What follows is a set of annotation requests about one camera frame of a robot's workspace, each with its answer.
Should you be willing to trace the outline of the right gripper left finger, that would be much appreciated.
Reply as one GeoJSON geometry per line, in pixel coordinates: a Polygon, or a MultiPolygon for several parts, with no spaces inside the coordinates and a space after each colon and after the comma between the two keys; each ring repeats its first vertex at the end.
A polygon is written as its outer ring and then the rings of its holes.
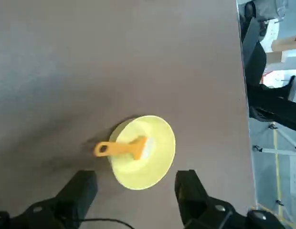
{"type": "Polygon", "coordinates": [[[95,171],[79,170],[53,198],[11,217],[0,211],[0,229],[78,229],[97,194],[95,171]]]}

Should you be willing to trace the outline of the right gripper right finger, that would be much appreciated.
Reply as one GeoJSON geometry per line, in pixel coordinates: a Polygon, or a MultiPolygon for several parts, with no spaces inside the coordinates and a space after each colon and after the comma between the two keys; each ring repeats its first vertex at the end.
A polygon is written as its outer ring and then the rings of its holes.
{"type": "Polygon", "coordinates": [[[209,196],[194,170],[179,170],[175,195],[185,229],[280,229],[282,223],[265,210],[239,214],[228,202],[209,196]]]}

